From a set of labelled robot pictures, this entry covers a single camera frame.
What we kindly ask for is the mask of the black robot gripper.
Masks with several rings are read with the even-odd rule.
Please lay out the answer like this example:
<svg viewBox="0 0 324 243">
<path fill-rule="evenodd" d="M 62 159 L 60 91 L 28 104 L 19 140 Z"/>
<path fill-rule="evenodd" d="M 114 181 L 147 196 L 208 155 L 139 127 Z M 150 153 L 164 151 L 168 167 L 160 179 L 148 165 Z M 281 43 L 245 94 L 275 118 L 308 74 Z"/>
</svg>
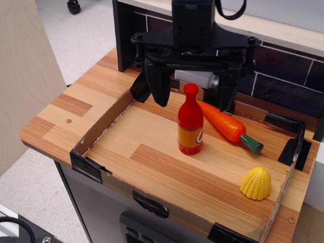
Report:
<svg viewBox="0 0 324 243">
<path fill-rule="evenodd" d="M 219 109 L 223 112 L 232 107 L 240 76 L 254 71 L 255 49 L 261 42 L 220 27 L 215 14 L 235 20 L 246 6 L 244 1 L 235 14 L 225 15 L 220 1 L 172 1 L 171 27 L 131 37 L 137 48 L 135 60 L 158 105 L 168 103 L 171 73 L 190 70 L 221 73 Z"/>
</svg>

